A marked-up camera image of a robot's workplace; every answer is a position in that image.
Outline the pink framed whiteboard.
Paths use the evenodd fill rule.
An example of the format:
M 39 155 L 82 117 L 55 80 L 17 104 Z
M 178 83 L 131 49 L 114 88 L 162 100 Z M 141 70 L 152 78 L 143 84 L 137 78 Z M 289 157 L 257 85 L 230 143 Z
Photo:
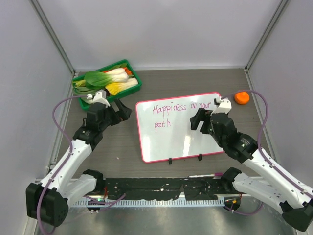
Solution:
M 219 93 L 140 101 L 135 105 L 141 157 L 145 163 L 222 153 L 211 135 L 191 130 L 199 108 L 214 110 Z

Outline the purple capped marker pen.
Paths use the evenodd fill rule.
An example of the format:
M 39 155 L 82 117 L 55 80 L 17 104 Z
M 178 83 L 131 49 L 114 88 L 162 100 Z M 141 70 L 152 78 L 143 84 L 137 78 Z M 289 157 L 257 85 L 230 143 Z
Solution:
M 223 173 L 214 173 L 214 174 L 202 174 L 202 175 L 191 175 L 188 178 L 200 178 L 200 177 L 222 177 Z

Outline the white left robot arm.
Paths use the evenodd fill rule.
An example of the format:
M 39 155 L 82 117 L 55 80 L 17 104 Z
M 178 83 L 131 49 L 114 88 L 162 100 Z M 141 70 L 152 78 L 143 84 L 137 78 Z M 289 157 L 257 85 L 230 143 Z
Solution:
M 98 171 L 87 170 L 73 183 L 70 180 L 102 140 L 103 132 L 129 119 L 132 110 L 119 99 L 114 102 L 117 110 L 104 98 L 92 103 L 63 157 L 39 183 L 31 183 L 26 188 L 28 217 L 58 227 L 64 222 L 69 208 L 80 198 L 90 192 L 93 195 L 103 192 L 103 174 Z

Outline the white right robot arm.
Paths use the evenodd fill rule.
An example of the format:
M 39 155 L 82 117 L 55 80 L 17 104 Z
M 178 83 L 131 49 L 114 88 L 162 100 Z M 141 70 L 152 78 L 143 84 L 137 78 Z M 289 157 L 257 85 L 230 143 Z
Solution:
M 222 190 L 249 194 L 275 209 L 294 229 L 306 231 L 313 221 L 312 187 L 281 167 L 254 138 L 237 131 L 228 114 L 200 108 L 190 118 L 191 129 L 196 130 L 200 122 L 201 133 L 210 134 L 227 156 L 254 170 L 267 182 L 253 180 L 231 167 L 222 176 Z

